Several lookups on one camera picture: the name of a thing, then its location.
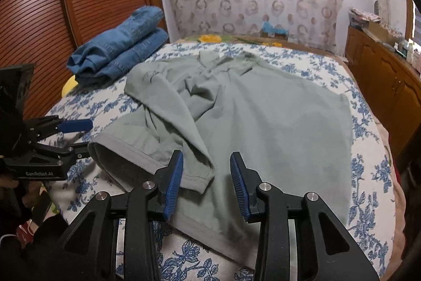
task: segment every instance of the dresser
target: dresser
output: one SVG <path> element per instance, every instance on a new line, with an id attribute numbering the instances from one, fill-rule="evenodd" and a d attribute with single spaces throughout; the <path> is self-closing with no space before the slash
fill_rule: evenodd
<path id="1" fill-rule="evenodd" d="M 404 168 L 421 150 L 419 74 L 399 55 L 352 27 L 345 56 L 369 107 L 389 132 L 398 167 Z"/>

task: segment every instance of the cardboard box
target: cardboard box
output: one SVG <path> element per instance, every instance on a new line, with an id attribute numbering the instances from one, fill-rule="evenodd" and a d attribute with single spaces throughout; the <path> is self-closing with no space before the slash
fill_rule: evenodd
<path id="1" fill-rule="evenodd" d="M 377 38 L 379 42 L 387 43 L 392 47 L 394 47 L 396 42 L 399 43 L 399 41 L 401 41 L 400 37 L 393 36 L 387 29 L 382 28 L 378 23 L 370 21 L 367 30 L 372 34 L 372 36 Z"/>

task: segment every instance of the folded blue jeans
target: folded blue jeans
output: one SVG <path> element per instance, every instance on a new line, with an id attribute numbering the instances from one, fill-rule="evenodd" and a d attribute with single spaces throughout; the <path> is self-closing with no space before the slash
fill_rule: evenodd
<path id="1" fill-rule="evenodd" d="M 126 75 L 138 63 L 145 61 L 168 40 L 168 34 L 161 28 L 156 28 L 130 49 L 121 53 L 104 68 L 94 73 L 89 70 L 76 75 L 76 81 L 84 85 L 109 85 Z"/>
<path id="2" fill-rule="evenodd" d="M 163 17 L 163 11 L 158 7 L 138 8 L 114 29 L 104 31 L 78 47 L 69 57 L 67 68 L 76 76 L 81 73 L 94 75 L 155 30 Z"/>

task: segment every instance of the silver bolt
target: silver bolt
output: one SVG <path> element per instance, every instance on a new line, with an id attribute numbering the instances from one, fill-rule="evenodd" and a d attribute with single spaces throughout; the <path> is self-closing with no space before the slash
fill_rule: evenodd
<path id="1" fill-rule="evenodd" d="M 98 192 L 97 194 L 95 194 L 95 199 L 96 200 L 104 200 L 104 199 L 107 198 L 107 196 L 108 196 L 107 192 L 101 191 L 101 192 Z"/>
<path id="2" fill-rule="evenodd" d="M 271 188 L 272 188 L 272 186 L 271 186 L 270 184 L 268 184 L 267 182 L 262 182 L 262 183 L 259 185 L 259 188 L 260 188 L 262 191 L 270 191 L 270 190 L 271 190 Z"/>
<path id="3" fill-rule="evenodd" d="M 151 190 L 155 187 L 155 183 L 153 181 L 145 181 L 142 186 L 146 190 Z"/>
<path id="4" fill-rule="evenodd" d="M 314 192 L 307 193 L 307 198 L 308 198 L 310 201 L 316 201 L 316 200 L 319 200 L 319 196 L 318 196 L 316 193 L 314 193 Z"/>

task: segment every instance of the bed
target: bed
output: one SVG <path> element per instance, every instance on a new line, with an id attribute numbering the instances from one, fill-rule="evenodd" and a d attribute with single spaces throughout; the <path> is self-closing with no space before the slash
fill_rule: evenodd
<path id="1" fill-rule="evenodd" d="M 402 189 L 396 182 L 387 132 L 376 122 L 366 101 L 346 67 L 337 59 L 287 48 L 248 44 L 176 43 L 166 45 L 147 61 L 197 54 L 212 49 L 219 54 L 237 55 L 242 51 L 261 56 L 283 71 L 344 93 L 350 102 L 354 139 L 350 173 L 351 207 L 347 228 L 380 276 L 390 274 L 400 262 L 404 246 Z M 126 78 L 104 89 L 75 89 L 62 98 L 48 113 L 67 119 L 90 118 L 93 129 L 86 134 L 58 134 L 47 144 L 65 146 L 89 141 L 118 117 L 135 111 L 138 104 L 125 95 Z M 71 168 L 66 181 L 46 185 L 48 192 L 66 221 L 71 222 L 96 192 L 111 195 L 123 191 L 91 158 L 81 159 Z M 117 273 L 123 274 L 124 220 L 119 225 Z M 169 224 L 155 223 L 155 241 L 162 280 L 252 280 L 253 272 L 189 239 Z"/>

